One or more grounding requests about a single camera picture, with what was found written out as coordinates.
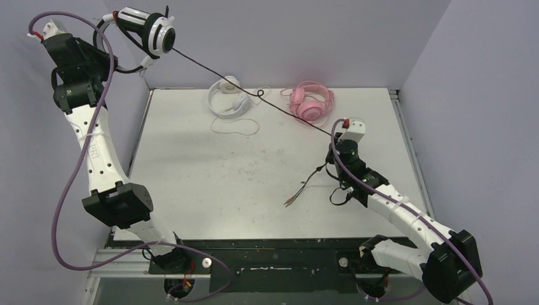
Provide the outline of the black white headphones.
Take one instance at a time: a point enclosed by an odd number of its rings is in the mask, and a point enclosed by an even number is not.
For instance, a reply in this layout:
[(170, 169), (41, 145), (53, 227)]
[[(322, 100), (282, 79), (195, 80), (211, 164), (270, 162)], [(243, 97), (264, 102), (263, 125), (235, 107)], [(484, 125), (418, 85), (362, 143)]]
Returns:
[[(104, 39), (99, 37), (99, 33), (104, 33), (107, 28), (114, 24), (119, 31), (130, 40), (138, 49), (145, 53), (143, 61), (135, 68), (126, 69), (117, 67), (116, 71), (121, 74), (139, 73), (150, 67), (156, 60), (162, 56), (175, 52), (199, 67), (209, 71), (210, 68), (198, 62), (194, 58), (186, 55), (175, 48), (176, 31), (174, 28), (174, 18), (169, 12), (164, 13), (148, 13), (142, 10), (137, 10), (131, 7), (125, 7), (119, 11), (114, 11), (108, 15), (104, 15), (97, 24), (97, 30), (93, 34), (92, 44), (100, 50), (104, 50)], [(265, 93), (266, 88), (257, 89), (256, 95), (261, 98), (261, 102), (266, 103)], [(284, 112), (286, 115), (298, 120), (287, 109)], [(321, 130), (322, 127), (316, 127), (311, 123), (307, 123), (301, 119), (300, 122), (304, 125), (312, 127), (316, 130)]]

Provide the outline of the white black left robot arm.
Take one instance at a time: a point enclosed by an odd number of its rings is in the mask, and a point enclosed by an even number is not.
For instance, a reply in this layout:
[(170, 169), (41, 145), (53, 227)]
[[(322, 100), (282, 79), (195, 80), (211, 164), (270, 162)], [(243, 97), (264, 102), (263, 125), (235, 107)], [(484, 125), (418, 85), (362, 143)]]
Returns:
[(70, 33), (50, 34), (42, 42), (56, 64), (51, 73), (53, 99), (70, 123), (86, 162), (90, 195), (84, 209), (109, 227), (124, 229), (147, 243), (162, 270), (183, 273), (191, 265), (181, 240), (153, 215), (146, 187), (129, 181), (110, 135), (104, 101), (116, 57)]

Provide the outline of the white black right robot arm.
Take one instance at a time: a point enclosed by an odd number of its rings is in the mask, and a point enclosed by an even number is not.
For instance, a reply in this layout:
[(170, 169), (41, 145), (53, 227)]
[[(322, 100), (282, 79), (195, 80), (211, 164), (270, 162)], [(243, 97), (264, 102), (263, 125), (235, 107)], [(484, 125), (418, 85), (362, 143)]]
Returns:
[(411, 204), (388, 179), (359, 158), (358, 144), (330, 144), (327, 161), (353, 198), (403, 233), (413, 247), (376, 235), (359, 247), (361, 266), (369, 272), (394, 269), (420, 280), (438, 301), (449, 304), (483, 276), (475, 238), (466, 230), (440, 224)]

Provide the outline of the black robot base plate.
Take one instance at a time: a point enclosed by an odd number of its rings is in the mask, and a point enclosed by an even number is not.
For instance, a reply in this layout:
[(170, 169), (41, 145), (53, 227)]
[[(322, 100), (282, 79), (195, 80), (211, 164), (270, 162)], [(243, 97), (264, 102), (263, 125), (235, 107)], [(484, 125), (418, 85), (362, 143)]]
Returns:
[(109, 267), (113, 277), (160, 278), (165, 288), (183, 278), (190, 284), (208, 280), (210, 292), (296, 293), (356, 292), (358, 288), (380, 293), (389, 280), (403, 274), (376, 267), (362, 258), (365, 238), (186, 240), (200, 250), (185, 253), (178, 270), (167, 271), (132, 252)]

